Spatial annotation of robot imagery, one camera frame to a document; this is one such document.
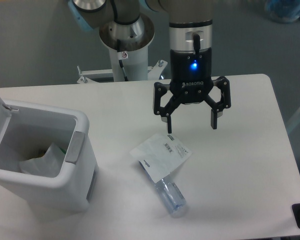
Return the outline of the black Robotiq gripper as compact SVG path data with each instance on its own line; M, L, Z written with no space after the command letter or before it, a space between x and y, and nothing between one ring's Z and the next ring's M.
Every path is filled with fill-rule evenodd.
M167 132L172 133L171 115L180 104L201 103L204 100L211 107L210 125L216 130L218 117L223 110L231 107L230 81L225 76L212 80L212 49L194 51L170 51L171 82L155 82L153 87L153 113L166 123ZM215 102L208 94L212 88L220 90L220 101ZM165 106L161 106L162 97L172 92Z

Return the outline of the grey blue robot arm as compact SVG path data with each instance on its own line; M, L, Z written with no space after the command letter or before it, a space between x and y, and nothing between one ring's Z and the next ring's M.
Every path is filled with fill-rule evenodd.
M116 82L147 80L148 46L155 30L140 7L169 18L171 81L156 82L153 112L172 132L171 115L179 105L206 102L210 124L231 106L230 82L212 79L213 3L210 0L70 0L68 7L84 29L98 29L108 48Z

